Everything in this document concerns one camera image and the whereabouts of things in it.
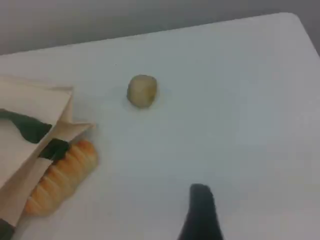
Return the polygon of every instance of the pastry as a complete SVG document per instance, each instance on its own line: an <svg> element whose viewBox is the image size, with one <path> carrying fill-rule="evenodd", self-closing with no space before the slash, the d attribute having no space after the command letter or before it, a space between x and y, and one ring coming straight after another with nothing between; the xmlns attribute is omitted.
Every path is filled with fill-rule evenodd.
<svg viewBox="0 0 320 240"><path fill-rule="evenodd" d="M98 156L92 143L81 140L71 144L64 158L51 165L34 188L25 212L36 216L49 215L74 193L97 164Z"/></svg>
<svg viewBox="0 0 320 240"><path fill-rule="evenodd" d="M126 97L134 106L148 108L157 94L157 80L153 76L137 75L129 83Z"/></svg>

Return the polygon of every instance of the black object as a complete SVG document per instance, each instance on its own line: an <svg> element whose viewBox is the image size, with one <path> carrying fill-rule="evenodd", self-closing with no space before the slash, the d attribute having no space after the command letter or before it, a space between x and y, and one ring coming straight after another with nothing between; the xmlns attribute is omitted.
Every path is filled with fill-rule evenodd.
<svg viewBox="0 0 320 240"><path fill-rule="evenodd" d="M0 108L0 119L10 120L20 131L22 137L30 143L38 144L49 132L52 125L38 119Z"/></svg>
<svg viewBox="0 0 320 240"><path fill-rule="evenodd" d="M69 143L57 138L53 138L41 151L39 158L49 159L53 164L63 159L69 150Z"/></svg>
<svg viewBox="0 0 320 240"><path fill-rule="evenodd" d="M189 211L178 240L223 240L214 196L203 184L190 187Z"/></svg>
<svg viewBox="0 0 320 240"><path fill-rule="evenodd" d="M0 218L0 240L10 240L15 233L15 227Z"/></svg>

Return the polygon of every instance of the gray wall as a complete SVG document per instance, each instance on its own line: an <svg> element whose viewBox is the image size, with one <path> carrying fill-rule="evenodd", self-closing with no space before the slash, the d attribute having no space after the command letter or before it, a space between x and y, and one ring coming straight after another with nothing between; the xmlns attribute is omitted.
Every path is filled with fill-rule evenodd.
<svg viewBox="0 0 320 240"><path fill-rule="evenodd" d="M297 14L320 51L319 0L2 0L0 54L275 12Z"/></svg>

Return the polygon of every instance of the golden crust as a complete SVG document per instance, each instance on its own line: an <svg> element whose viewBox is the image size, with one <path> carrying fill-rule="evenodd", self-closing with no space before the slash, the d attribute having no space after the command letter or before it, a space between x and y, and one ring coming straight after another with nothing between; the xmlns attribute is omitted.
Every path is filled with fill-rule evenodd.
<svg viewBox="0 0 320 240"><path fill-rule="evenodd" d="M73 194L79 183L97 166L98 155L91 142L71 144L65 157L48 168L25 205L30 215L45 216Z"/></svg>

